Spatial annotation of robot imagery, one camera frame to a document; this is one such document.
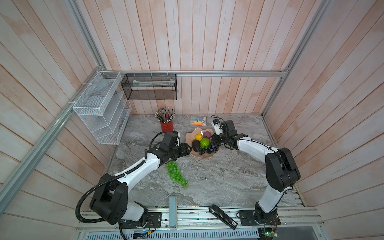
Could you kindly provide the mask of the green fake grape bunch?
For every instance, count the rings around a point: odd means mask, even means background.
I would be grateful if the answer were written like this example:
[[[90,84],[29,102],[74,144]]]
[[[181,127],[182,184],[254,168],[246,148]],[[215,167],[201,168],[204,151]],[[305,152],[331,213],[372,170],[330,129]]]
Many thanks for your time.
[[[189,186],[188,181],[183,177],[181,169],[175,161],[167,163],[167,169],[172,181],[175,181],[187,188]]]

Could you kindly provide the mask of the dark fake avocado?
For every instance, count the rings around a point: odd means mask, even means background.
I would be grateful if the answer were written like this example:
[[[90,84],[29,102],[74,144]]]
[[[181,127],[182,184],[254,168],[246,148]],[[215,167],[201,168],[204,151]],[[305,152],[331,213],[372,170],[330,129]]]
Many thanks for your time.
[[[193,140],[192,141],[192,148],[193,148],[193,151],[200,152],[201,151],[201,142],[199,140]]]

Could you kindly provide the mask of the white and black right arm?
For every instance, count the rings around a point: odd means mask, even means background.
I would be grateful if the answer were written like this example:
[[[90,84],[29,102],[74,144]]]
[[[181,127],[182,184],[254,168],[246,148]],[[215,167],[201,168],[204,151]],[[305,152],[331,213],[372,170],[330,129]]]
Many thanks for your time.
[[[249,154],[265,164],[268,186],[262,198],[255,205],[256,223],[265,224],[276,216],[278,204],[286,191],[293,188],[301,178],[299,168],[291,151],[287,148],[273,148],[259,143],[245,134],[239,134],[233,121],[213,116],[212,126],[215,145]]]

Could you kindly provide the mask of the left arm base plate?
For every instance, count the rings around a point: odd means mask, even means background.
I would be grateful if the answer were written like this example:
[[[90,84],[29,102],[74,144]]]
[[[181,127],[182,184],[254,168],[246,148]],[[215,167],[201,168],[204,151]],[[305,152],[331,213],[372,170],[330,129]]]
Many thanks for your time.
[[[161,223],[161,212],[148,212],[147,214],[144,214],[143,219],[138,222],[131,220],[122,221],[121,227],[123,230],[148,231],[159,229],[161,227]]]

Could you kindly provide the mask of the beige wavy fruit bowl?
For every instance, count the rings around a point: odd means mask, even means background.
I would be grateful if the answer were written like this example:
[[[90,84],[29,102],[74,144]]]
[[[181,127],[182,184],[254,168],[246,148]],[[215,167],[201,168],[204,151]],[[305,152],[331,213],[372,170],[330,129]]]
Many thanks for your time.
[[[192,143],[194,140],[196,140],[197,134],[203,134],[204,132],[210,132],[212,135],[214,134],[214,131],[212,129],[201,129],[201,128],[195,128],[192,132],[186,134],[186,143],[188,143],[192,147]],[[194,150],[191,151],[191,155],[197,158],[201,159],[209,159],[216,155],[220,150],[218,149],[215,153],[204,153],[203,155],[200,155],[199,152],[195,152]]]

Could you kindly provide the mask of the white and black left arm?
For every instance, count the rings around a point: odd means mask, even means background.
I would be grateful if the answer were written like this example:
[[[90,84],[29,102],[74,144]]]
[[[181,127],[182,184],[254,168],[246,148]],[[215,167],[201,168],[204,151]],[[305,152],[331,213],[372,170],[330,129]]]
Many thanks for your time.
[[[89,222],[114,225],[130,221],[138,228],[146,226],[148,209],[138,202],[129,202],[130,190],[151,172],[170,161],[188,156],[192,150],[189,144],[181,142],[178,132],[158,133],[138,162],[115,175],[105,174],[93,187],[90,209],[100,218]]]

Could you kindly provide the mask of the purple fake fruit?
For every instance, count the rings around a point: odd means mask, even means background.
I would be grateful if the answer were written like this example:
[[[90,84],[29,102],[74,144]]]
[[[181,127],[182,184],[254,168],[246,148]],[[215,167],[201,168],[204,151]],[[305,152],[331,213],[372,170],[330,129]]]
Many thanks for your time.
[[[202,133],[204,139],[210,139],[212,137],[212,133],[209,131],[205,131]]]

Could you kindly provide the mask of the yellow fake lemon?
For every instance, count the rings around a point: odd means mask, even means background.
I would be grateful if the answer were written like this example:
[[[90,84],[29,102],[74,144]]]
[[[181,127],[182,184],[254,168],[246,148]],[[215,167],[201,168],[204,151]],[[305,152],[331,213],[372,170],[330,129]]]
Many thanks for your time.
[[[204,138],[204,137],[203,137],[202,134],[197,134],[197,135],[195,136],[195,139],[198,140],[198,141],[201,141],[203,138]]]

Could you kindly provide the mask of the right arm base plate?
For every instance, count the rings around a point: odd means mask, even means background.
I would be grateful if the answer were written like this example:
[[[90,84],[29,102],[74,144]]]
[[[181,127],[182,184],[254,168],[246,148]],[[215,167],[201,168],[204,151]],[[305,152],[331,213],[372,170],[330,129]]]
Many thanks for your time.
[[[281,225],[277,210],[264,213],[259,210],[241,210],[236,216],[240,219],[242,226],[278,226]]]

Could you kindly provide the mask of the green bumpy fake fruit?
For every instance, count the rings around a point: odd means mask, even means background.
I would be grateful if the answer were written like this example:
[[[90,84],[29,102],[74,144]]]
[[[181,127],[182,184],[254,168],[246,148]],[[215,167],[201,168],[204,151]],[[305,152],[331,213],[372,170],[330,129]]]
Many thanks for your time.
[[[200,141],[200,146],[201,148],[208,148],[210,146],[210,140],[209,139],[206,139],[206,138],[202,138],[201,141]]]

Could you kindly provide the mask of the dark purple fake grape bunch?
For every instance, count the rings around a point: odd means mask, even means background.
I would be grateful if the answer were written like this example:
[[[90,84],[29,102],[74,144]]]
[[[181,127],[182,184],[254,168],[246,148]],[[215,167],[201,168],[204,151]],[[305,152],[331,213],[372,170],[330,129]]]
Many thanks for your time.
[[[218,150],[219,150],[219,147],[213,144],[212,142],[210,142],[210,146],[208,148],[203,148],[203,149],[201,148],[201,151],[199,152],[199,154],[201,156],[204,154],[211,155],[216,153]]]

